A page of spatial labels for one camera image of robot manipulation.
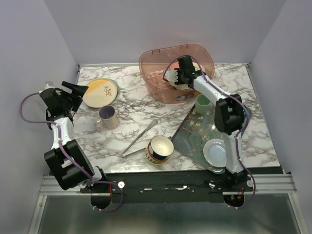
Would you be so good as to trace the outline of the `cream divided plate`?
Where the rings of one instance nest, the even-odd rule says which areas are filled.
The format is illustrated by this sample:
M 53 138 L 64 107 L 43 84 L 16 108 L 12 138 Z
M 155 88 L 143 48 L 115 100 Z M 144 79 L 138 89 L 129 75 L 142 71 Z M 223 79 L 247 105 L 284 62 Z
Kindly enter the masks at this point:
M 200 70 L 200 68 L 201 68 L 205 72 L 205 68 L 202 65 L 198 65 L 197 63 L 193 62 L 193 66 L 194 66 L 196 71 Z M 178 90 L 189 89 L 188 85 L 186 85 L 186 84 L 175 85 L 175 88 Z

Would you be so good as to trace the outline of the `pink cream ceramic plate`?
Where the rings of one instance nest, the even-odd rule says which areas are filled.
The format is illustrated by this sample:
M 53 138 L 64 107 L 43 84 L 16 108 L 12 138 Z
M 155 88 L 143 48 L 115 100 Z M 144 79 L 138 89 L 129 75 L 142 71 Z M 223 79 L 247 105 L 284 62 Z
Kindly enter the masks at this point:
M 177 70 L 177 71 L 178 71 L 178 69 L 179 69 L 179 64 L 178 64 L 178 62 L 173 63 L 173 64 L 170 66 L 170 68 L 169 68 L 169 70 Z

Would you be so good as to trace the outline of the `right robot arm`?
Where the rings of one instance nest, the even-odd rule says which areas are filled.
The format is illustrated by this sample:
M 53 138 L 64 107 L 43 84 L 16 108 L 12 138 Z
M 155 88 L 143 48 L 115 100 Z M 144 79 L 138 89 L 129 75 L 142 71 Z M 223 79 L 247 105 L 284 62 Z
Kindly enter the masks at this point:
M 195 70 L 194 60 L 195 58 L 189 55 L 177 59 L 177 81 L 200 92 L 215 106 L 214 124 L 223 134 L 227 157 L 224 185 L 228 190 L 235 191 L 248 179 L 248 172 L 241 158 L 241 137 L 249 124 L 250 116 L 241 96 L 231 95 L 222 90 L 201 68 Z

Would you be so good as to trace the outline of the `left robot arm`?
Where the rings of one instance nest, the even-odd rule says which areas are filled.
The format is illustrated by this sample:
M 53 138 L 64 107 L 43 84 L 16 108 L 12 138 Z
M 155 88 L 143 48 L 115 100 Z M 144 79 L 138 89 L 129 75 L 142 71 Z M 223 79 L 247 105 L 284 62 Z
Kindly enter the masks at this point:
M 104 192 L 108 180 L 104 171 L 91 162 L 73 137 L 74 114 L 82 104 L 82 98 L 88 87 L 62 82 L 62 86 L 71 92 L 64 91 L 46 82 L 39 96 L 46 104 L 46 121 L 53 131 L 51 150 L 44 154 L 44 159 L 59 186 L 68 190 L 85 184 L 98 192 Z

